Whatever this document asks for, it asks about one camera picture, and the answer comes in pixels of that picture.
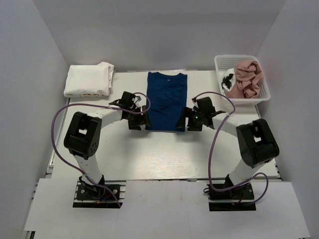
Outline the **white black printed t shirt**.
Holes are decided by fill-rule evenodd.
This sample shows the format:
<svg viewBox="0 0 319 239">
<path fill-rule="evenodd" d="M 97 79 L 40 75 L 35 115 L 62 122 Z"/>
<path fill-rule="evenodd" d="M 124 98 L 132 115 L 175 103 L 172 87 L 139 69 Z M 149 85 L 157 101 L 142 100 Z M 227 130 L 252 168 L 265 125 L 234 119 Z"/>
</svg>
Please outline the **white black printed t shirt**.
<svg viewBox="0 0 319 239">
<path fill-rule="evenodd" d="M 235 70 L 234 68 L 226 70 L 222 77 L 222 82 L 221 82 L 221 87 L 223 90 L 223 93 L 228 97 L 228 98 L 236 98 L 237 96 L 237 79 L 235 75 Z"/>
</svg>

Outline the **blue t shirt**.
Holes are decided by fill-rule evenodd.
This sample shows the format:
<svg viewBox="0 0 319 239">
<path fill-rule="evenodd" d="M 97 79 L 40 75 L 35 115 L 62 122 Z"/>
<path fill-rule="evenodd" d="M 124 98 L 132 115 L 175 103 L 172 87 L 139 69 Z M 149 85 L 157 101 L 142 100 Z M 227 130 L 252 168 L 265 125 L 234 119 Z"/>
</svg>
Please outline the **blue t shirt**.
<svg viewBox="0 0 319 239">
<path fill-rule="evenodd" d="M 175 127 L 186 107 L 187 75 L 165 75 L 160 72 L 148 73 L 147 97 L 151 105 L 148 117 L 150 131 L 177 131 L 184 132 L 185 127 Z"/>
</svg>

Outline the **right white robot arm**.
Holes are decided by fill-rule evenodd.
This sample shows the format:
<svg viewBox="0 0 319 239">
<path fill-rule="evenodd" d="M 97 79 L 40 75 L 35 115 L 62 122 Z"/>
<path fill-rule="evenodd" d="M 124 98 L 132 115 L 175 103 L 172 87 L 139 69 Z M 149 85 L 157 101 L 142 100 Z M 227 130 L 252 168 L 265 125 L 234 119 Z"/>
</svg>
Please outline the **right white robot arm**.
<svg viewBox="0 0 319 239">
<path fill-rule="evenodd" d="M 209 97 L 193 98 L 192 101 L 194 107 L 184 107 L 175 126 L 176 128 L 185 126 L 188 131 L 201 131 L 202 127 L 206 126 L 216 131 L 209 152 L 209 163 L 212 162 L 214 147 L 221 131 L 237 138 L 240 161 L 226 176 L 222 189 L 212 184 L 210 188 L 218 193 L 226 192 L 226 195 L 232 199 L 238 198 L 243 193 L 243 186 L 260 175 L 258 170 L 280 153 L 269 125 L 265 119 L 247 121 L 233 117 L 233 111 L 230 113 L 217 111 Z"/>
</svg>

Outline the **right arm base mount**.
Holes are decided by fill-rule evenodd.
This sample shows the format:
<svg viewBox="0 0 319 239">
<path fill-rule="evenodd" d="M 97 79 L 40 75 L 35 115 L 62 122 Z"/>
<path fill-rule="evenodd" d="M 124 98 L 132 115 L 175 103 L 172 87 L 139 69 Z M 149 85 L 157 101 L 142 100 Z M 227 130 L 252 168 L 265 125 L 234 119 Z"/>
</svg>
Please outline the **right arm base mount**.
<svg viewBox="0 0 319 239">
<path fill-rule="evenodd" d="M 208 196 L 210 212 L 243 212 L 255 211 L 255 197 L 251 184 L 246 184 L 228 191 L 214 191 L 210 185 L 203 189 Z"/>
</svg>

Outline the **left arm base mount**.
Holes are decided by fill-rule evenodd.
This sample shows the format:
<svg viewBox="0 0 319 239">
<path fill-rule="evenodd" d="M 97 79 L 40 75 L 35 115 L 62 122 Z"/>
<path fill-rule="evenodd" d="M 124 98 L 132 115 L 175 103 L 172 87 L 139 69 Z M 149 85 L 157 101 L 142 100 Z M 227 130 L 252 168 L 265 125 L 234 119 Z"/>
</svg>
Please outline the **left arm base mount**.
<svg viewBox="0 0 319 239">
<path fill-rule="evenodd" d="M 120 205 L 124 202 L 126 181 L 106 181 L 106 187 L 112 190 Z M 99 209 L 119 209 L 119 205 L 105 189 L 96 193 L 85 188 L 79 181 L 77 182 L 76 191 L 73 200 L 74 208 L 99 208 Z"/>
</svg>

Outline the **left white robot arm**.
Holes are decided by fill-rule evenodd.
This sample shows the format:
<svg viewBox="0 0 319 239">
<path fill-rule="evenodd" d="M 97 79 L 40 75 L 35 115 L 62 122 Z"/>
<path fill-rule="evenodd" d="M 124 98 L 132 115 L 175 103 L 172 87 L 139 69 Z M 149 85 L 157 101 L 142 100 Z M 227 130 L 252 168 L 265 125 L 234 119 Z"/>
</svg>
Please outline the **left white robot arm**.
<svg viewBox="0 0 319 239">
<path fill-rule="evenodd" d="M 88 189 L 95 199 L 105 194 L 104 175 L 100 172 L 96 152 L 98 150 L 101 130 L 117 121 L 126 120 L 130 130 L 141 130 L 141 126 L 152 126 L 147 111 L 151 107 L 150 99 L 147 104 L 140 106 L 142 93 L 123 92 L 122 97 L 107 106 L 98 106 L 97 111 L 85 114 L 76 112 L 73 115 L 66 136 L 64 147 L 74 156 L 78 169 L 82 173 L 80 183 Z"/>
</svg>

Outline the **white t shirt stack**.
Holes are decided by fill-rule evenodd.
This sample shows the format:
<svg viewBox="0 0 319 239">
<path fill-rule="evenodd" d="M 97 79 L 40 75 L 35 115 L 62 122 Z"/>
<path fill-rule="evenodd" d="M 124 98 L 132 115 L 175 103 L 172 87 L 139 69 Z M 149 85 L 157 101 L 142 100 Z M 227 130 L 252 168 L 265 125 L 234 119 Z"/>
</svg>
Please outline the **white t shirt stack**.
<svg viewBox="0 0 319 239">
<path fill-rule="evenodd" d="M 67 74 L 64 97 L 107 97 L 112 88 L 114 65 L 71 65 Z"/>
</svg>

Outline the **pink t shirt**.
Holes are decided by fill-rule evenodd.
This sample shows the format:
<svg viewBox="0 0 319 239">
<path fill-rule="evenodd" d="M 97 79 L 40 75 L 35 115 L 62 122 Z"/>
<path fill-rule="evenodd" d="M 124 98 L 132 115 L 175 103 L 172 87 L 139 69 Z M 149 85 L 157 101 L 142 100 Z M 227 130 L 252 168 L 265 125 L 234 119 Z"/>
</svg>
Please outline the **pink t shirt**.
<svg viewBox="0 0 319 239">
<path fill-rule="evenodd" d="M 264 79 L 259 63 L 254 60 L 238 62 L 234 72 L 236 82 L 226 96 L 230 99 L 257 99 L 260 94 L 258 83 Z"/>
</svg>

